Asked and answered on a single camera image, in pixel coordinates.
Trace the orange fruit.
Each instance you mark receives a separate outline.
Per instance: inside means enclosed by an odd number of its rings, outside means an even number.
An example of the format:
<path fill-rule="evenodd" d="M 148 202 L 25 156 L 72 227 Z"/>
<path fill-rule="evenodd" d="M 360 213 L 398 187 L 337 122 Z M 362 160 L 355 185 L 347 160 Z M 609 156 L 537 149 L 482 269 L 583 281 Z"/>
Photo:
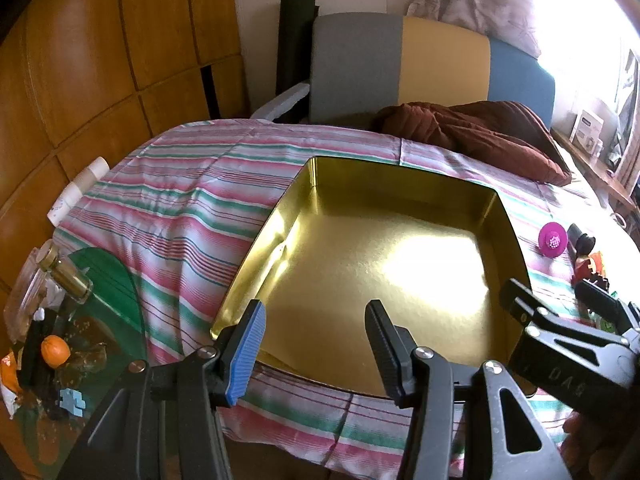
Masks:
<path fill-rule="evenodd" d="M 54 370 L 62 366 L 70 358 L 70 347 L 67 342 L 56 335 L 49 335 L 40 344 L 43 361 Z"/>

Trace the white tube bottle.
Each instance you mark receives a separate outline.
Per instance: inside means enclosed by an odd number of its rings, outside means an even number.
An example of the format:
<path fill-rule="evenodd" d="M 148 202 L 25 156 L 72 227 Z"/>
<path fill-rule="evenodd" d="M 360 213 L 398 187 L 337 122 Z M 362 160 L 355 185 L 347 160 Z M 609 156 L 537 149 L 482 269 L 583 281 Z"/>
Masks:
<path fill-rule="evenodd" d="M 70 211 L 77 205 L 90 188 L 110 171 L 107 161 L 97 157 L 70 181 L 60 193 L 47 213 L 52 226 L 55 228 L 63 221 Z"/>

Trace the blue puzzle piece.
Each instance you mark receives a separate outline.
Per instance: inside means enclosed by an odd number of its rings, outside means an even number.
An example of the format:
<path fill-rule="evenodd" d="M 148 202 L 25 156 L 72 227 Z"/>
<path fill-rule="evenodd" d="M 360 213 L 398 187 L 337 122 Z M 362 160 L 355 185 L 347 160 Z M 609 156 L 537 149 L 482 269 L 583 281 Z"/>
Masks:
<path fill-rule="evenodd" d="M 72 388 L 64 388 L 60 390 L 60 408 L 69 412 L 75 417 L 84 416 L 84 411 L 87 407 L 86 401 L 82 396 L 82 393 Z"/>

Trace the green glass side table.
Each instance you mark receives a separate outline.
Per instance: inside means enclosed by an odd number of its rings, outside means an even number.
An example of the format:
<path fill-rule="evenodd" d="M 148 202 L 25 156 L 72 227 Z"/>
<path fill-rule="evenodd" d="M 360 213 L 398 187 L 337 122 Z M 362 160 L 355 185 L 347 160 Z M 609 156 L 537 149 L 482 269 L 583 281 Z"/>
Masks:
<path fill-rule="evenodd" d="M 58 475 L 85 423 L 125 366 L 146 356 L 143 315 L 126 266 L 99 248 L 69 257 L 93 282 L 84 304 L 68 296 L 29 256 L 3 312 L 12 378 L 20 389 L 6 400 L 6 407 L 37 474 L 45 479 Z M 70 347 L 70 358 L 56 370 L 40 352 L 49 335 L 60 336 Z M 64 388 L 82 393 L 84 416 L 60 408 Z"/>

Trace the black rolled mat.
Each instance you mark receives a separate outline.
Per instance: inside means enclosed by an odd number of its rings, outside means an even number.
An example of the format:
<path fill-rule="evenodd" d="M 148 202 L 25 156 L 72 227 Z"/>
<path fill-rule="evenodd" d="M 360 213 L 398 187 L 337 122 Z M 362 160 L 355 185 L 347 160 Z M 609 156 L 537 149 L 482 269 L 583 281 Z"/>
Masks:
<path fill-rule="evenodd" d="M 319 7 L 316 0 L 280 0 L 277 94 L 303 82 L 308 84 L 311 68 L 312 29 Z"/>

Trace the white box on shelf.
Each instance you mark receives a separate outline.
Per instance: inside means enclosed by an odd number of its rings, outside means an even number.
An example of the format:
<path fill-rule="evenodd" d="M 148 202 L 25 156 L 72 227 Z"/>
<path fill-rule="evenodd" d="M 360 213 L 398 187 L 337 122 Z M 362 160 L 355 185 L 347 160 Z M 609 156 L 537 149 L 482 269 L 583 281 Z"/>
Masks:
<path fill-rule="evenodd" d="M 603 125 L 604 121 L 600 116 L 582 110 L 576 116 L 570 133 L 570 143 L 592 155 L 598 146 Z"/>

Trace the dark red perfume bottle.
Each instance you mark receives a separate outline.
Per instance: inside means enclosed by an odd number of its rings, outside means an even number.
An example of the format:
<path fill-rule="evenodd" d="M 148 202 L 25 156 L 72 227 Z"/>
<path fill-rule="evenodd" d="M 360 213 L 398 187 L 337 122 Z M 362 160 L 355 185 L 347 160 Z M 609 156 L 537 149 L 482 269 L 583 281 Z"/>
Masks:
<path fill-rule="evenodd" d="M 590 280 L 597 273 L 596 264 L 593 258 L 580 257 L 574 264 L 574 275 L 572 277 L 572 285 L 575 286 L 581 280 Z"/>

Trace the glass perfume bottle gold cap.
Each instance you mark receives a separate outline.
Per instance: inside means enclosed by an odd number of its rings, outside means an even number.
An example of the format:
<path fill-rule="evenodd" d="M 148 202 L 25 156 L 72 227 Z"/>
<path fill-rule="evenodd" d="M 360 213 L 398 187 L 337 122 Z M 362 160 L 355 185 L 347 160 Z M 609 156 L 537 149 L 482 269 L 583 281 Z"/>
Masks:
<path fill-rule="evenodd" d="M 93 282 L 78 269 L 69 256 L 53 240 L 47 240 L 36 255 L 40 270 L 50 275 L 58 286 L 65 290 L 78 304 L 84 304 L 91 296 Z"/>

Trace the dark red pillow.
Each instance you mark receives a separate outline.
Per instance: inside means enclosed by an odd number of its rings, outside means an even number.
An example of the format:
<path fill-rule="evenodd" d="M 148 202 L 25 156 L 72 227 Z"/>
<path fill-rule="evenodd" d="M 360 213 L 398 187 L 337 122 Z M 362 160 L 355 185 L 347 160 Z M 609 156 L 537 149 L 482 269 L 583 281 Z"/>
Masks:
<path fill-rule="evenodd" d="M 557 186 L 572 182 L 550 130 L 519 102 L 404 103 L 380 110 L 371 129 L 446 148 L 528 180 Z"/>

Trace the black cylindrical cap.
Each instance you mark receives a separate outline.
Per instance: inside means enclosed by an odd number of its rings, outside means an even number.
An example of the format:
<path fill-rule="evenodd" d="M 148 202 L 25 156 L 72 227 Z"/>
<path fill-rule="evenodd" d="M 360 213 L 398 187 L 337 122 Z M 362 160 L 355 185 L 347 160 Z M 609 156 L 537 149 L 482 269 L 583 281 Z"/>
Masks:
<path fill-rule="evenodd" d="M 567 237 L 577 257 L 588 257 L 596 244 L 596 239 L 584 232 L 575 223 L 572 223 L 568 227 Z"/>

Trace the gold metal tray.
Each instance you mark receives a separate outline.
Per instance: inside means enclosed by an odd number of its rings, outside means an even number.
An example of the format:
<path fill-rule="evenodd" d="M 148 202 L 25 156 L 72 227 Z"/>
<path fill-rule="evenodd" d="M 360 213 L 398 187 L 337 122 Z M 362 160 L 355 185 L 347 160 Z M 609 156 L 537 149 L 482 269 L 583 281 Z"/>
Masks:
<path fill-rule="evenodd" d="M 499 194 L 431 171 L 317 156 L 288 186 L 224 297 L 213 332 L 261 301 L 260 362 L 333 388 L 383 393 L 364 329 L 390 318 L 447 360 L 506 362 L 521 329 L 499 304 L 528 273 Z"/>

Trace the grey yellow blue headboard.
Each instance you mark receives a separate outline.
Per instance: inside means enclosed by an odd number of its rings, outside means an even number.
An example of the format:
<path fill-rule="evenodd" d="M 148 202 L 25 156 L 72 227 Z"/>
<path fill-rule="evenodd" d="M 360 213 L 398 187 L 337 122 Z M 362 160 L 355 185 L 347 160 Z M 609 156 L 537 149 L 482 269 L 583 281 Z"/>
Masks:
<path fill-rule="evenodd" d="M 515 101 L 549 125 L 554 98 L 554 79 L 536 58 L 466 28 L 370 12 L 314 21 L 314 124 L 365 129 L 382 108 L 409 102 Z"/>

